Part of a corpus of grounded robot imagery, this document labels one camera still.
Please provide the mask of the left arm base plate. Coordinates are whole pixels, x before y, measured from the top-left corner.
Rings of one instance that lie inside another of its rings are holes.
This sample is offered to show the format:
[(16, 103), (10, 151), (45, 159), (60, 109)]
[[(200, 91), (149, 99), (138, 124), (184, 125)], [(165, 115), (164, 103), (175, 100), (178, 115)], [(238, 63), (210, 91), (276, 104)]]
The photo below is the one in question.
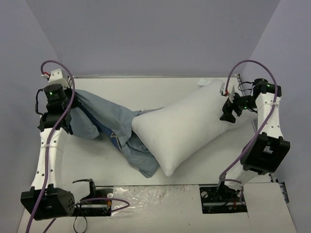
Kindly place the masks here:
[[(97, 186), (95, 198), (113, 197), (113, 187)], [(104, 217), (111, 216), (112, 201), (92, 200), (77, 204), (74, 208), (73, 217)]]

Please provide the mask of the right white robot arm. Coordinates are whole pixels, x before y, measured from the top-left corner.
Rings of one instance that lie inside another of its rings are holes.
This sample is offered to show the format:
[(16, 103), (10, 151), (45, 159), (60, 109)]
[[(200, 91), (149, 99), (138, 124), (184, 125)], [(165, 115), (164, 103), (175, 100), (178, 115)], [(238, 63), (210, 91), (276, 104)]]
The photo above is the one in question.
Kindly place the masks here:
[(273, 173), (290, 150), (279, 122), (281, 87), (266, 79), (252, 82), (250, 95), (240, 96), (228, 84), (221, 86), (221, 95), (227, 97), (222, 108), (221, 121), (235, 123), (244, 110), (257, 112), (257, 132), (243, 148), (240, 156), (219, 176), (216, 196), (227, 200), (232, 195), (241, 196), (243, 186), (252, 179)]

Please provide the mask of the blue pillowcase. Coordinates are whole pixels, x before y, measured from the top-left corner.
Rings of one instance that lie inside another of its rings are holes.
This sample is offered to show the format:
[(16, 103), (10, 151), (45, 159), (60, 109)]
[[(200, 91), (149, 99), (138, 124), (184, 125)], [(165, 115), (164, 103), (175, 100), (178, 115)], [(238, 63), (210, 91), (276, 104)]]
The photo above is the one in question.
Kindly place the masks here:
[(149, 152), (132, 130), (132, 120), (151, 110), (132, 111), (84, 90), (75, 91), (76, 107), (70, 111), (73, 135), (95, 139), (101, 134), (124, 155), (129, 165), (150, 178), (159, 168), (156, 158)]

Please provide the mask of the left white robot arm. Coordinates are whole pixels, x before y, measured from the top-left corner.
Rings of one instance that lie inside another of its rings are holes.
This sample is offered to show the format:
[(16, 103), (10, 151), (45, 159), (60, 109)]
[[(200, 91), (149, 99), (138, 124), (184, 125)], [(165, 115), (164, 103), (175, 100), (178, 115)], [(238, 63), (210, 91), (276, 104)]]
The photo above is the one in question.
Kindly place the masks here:
[(48, 103), (38, 126), (41, 144), (36, 174), (30, 190), (22, 192), (20, 198), (34, 220), (72, 216), (81, 199), (92, 203), (98, 197), (92, 179), (62, 183), (64, 147), (72, 134), (71, 99), (61, 84), (50, 84), (43, 92)]

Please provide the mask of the white pillow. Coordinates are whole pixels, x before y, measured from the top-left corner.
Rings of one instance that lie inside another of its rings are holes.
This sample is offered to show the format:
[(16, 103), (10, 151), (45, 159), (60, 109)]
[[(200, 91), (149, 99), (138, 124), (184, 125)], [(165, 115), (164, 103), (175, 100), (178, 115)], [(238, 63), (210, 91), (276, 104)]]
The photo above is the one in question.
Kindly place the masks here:
[(210, 141), (257, 117), (246, 110), (235, 123), (221, 121), (227, 100), (220, 94), (222, 85), (224, 82), (214, 79), (176, 103), (133, 118), (133, 132), (167, 177)]

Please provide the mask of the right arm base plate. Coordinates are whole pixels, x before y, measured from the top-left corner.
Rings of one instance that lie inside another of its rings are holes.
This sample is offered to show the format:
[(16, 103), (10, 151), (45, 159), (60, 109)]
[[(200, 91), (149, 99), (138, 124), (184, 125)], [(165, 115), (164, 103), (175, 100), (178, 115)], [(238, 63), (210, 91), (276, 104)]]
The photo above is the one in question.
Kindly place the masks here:
[(244, 197), (237, 192), (219, 191), (217, 186), (200, 186), (201, 209), (203, 214), (247, 213)]

